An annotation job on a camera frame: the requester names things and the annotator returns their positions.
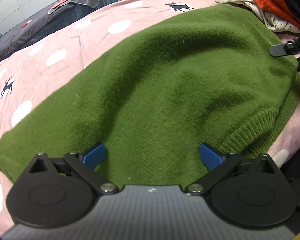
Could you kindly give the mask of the green knitted sweater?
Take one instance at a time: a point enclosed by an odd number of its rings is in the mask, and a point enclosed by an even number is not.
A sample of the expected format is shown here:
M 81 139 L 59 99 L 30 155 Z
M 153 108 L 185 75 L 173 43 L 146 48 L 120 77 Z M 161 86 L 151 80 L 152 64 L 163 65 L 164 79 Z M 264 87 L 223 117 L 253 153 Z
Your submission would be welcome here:
M 33 156 L 96 142 L 97 172 L 117 186 L 189 185 L 208 172 L 198 148 L 253 158 L 280 135 L 300 100 L 294 57 L 278 37 L 227 4 L 183 12 L 118 43 L 0 139 L 0 171 L 15 182 Z

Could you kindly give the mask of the red item on bed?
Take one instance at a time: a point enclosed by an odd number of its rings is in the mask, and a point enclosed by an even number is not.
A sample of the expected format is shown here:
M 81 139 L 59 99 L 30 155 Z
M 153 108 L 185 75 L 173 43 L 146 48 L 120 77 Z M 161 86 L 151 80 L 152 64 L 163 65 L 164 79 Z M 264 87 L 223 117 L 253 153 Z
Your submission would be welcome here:
M 58 2 L 56 2 L 52 7 L 51 9 L 55 9 L 57 8 L 58 6 L 60 6 L 61 4 L 63 4 L 64 2 L 66 2 L 68 0 L 59 0 Z

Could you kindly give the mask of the white dotted garment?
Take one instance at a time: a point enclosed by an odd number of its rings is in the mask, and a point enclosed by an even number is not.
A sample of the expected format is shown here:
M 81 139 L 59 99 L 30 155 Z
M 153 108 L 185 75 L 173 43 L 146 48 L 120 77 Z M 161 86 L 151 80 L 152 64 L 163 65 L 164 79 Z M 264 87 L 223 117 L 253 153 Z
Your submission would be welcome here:
M 275 33 L 290 32 L 300 34 L 300 29 L 279 16 L 260 9 L 253 0 L 215 0 L 219 4 L 243 5 L 250 9 L 264 25 Z

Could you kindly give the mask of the dark grey treatment bed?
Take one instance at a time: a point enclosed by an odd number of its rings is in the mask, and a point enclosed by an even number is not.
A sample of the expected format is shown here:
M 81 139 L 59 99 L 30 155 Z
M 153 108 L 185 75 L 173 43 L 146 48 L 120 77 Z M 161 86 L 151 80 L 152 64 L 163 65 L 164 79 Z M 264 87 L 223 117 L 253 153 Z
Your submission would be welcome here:
M 52 15 L 48 14 L 48 10 L 56 2 L 46 6 L 2 35 L 0 38 L 0 62 L 10 57 L 16 51 L 31 46 L 44 37 L 80 20 L 91 12 L 117 1 L 100 0 L 96 8 L 77 4 L 69 10 Z

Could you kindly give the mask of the pink polka dot bedsheet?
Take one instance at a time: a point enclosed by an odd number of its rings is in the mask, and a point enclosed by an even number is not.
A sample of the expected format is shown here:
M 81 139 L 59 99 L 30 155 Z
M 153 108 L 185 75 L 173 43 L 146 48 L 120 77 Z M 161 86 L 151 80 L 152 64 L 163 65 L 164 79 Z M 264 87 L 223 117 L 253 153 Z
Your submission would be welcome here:
M 156 25 L 168 18 L 178 16 L 184 12 L 174 11 L 168 2 L 177 2 L 180 5 L 189 5 L 194 9 L 209 8 L 215 6 L 219 0 L 123 0 L 104 9 L 92 12 L 81 20 L 59 30 L 43 40 L 31 45 L 9 58 L 0 62 L 0 89 L 4 88 L 4 81 L 12 79 L 12 94 L 5 92 L 0 99 L 0 146 L 9 146 L 3 143 L 1 137 L 14 129 L 18 124 L 30 121 L 34 109 L 51 94 L 73 77 L 92 64 L 102 54 L 113 48 L 125 38 L 134 35 L 143 29 Z M 0 235 L 13 226 L 8 214 L 5 199 L 12 187 L 12 178 L 19 177 L 20 169 L 24 168 L 25 161 L 32 159 L 32 154 L 44 151 L 49 156 L 53 154 L 63 155 L 70 150 L 78 151 L 73 140 L 67 149 L 58 150 L 52 146 L 53 142 L 61 142 L 66 139 L 63 132 L 57 132 L 56 136 L 48 139 L 48 148 L 35 149 L 26 145 L 25 150 L 15 157 L 4 157 L 0 154 Z M 280 136 L 269 148 L 269 153 L 275 157 L 281 150 L 289 152 L 288 157 L 279 153 L 279 164 L 292 157 L 300 148 L 300 102 L 296 112 L 288 121 Z

